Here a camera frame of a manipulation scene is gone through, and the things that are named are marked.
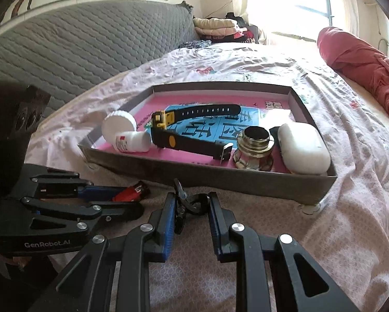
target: camera lens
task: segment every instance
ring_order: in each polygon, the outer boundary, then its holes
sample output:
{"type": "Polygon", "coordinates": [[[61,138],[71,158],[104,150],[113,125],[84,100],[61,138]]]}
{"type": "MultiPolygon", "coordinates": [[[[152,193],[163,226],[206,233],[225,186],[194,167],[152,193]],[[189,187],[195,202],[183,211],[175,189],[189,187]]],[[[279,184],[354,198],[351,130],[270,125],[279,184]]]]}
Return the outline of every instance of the camera lens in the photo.
{"type": "Polygon", "coordinates": [[[26,125],[25,129],[28,129],[29,127],[31,127],[31,126],[34,124],[34,122],[36,121],[36,115],[37,115],[37,113],[36,113],[36,111],[34,110],[34,111],[30,114],[29,119],[27,120],[27,125],[26,125]]]}
{"type": "Polygon", "coordinates": [[[27,116],[27,111],[23,110],[18,115],[17,122],[15,123],[15,130],[18,131],[21,129],[21,127],[24,125],[25,117],[27,116]]]}

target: gray quilted mattress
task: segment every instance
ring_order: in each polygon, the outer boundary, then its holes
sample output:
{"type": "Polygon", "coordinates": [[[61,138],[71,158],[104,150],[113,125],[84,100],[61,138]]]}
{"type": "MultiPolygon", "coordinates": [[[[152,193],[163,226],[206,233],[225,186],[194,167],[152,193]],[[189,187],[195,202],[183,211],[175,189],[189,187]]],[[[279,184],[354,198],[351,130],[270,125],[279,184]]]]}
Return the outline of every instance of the gray quilted mattress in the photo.
{"type": "Polygon", "coordinates": [[[0,80],[34,84],[48,116],[91,87],[197,39],[183,2],[90,2],[40,14],[0,36],[0,80]]]}

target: blue printed paper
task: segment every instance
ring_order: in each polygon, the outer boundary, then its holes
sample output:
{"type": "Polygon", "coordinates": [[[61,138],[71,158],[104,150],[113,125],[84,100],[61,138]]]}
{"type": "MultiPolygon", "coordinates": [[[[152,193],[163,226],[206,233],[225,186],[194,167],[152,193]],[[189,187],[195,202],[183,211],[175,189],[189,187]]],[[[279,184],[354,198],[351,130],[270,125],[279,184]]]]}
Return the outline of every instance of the blue printed paper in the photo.
{"type": "MultiPolygon", "coordinates": [[[[166,111],[185,108],[188,105],[168,106],[166,111]]],[[[260,110],[257,108],[241,107],[241,113],[236,116],[203,116],[187,119],[167,127],[182,136],[214,142],[221,140],[233,143],[237,148],[236,138],[245,128],[258,126],[260,110]]]]}

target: black watch strap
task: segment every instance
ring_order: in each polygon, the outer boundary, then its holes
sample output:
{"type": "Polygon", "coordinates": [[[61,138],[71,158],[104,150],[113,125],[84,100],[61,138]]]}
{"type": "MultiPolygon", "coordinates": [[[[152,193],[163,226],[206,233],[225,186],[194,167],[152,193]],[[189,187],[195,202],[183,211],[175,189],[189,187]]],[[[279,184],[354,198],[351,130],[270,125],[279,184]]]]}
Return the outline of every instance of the black watch strap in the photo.
{"type": "Polygon", "coordinates": [[[229,160],[233,143],[225,143],[217,140],[209,142],[181,136],[174,131],[167,130],[176,122],[204,116],[236,116],[241,113],[241,107],[237,104],[207,104],[185,107],[170,111],[159,111],[151,117],[152,142],[159,148],[183,150],[191,153],[212,156],[217,160],[229,160]]]}
{"type": "Polygon", "coordinates": [[[174,123],[176,123],[203,116],[236,116],[241,113],[241,107],[237,104],[206,104],[166,111],[166,113],[170,112],[174,112],[174,123]]]}
{"type": "Polygon", "coordinates": [[[181,136],[174,131],[151,128],[152,142],[159,148],[183,150],[190,153],[212,156],[217,160],[229,160],[233,143],[220,140],[209,142],[187,136],[181,136]]]}

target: metal screw head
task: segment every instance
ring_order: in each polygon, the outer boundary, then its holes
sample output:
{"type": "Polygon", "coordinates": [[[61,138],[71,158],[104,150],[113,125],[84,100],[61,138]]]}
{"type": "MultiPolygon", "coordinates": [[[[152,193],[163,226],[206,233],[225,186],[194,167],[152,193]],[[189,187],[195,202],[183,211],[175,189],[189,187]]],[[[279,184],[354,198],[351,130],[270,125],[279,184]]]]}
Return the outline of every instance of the metal screw head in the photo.
{"type": "Polygon", "coordinates": [[[140,229],[141,229],[141,231],[143,231],[143,232],[150,232],[152,229],[154,229],[154,227],[153,227],[151,224],[146,223],[146,224],[142,224],[142,225],[140,226],[140,229]]]}
{"type": "Polygon", "coordinates": [[[234,223],[232,224],[232,230],[236,232],[241,232],[245,230],[245,226],[241,223],[234,223]]]}
{"type": "Polygon", "coordinates": [[[76,226],[81,229],[81,230],[85,230],[88,228],[88,224],[84,223],[84,222],[79,222],[76,224],[76,226]]]}
{"type": "Polygon", "coordinates": [[[282,241],[284,244],[290,244],[293,242],[293,237],[290,235],[280,235],[280,241],[282,241]]]}
{"type": "Polygon", "coordinates": [[[105,237],[102,236],[102,235],[96,235],[95,237],[92,238],[92,241],[93,241],[95,244],[103,243],[104,240],[105,240],[105,237]]]}

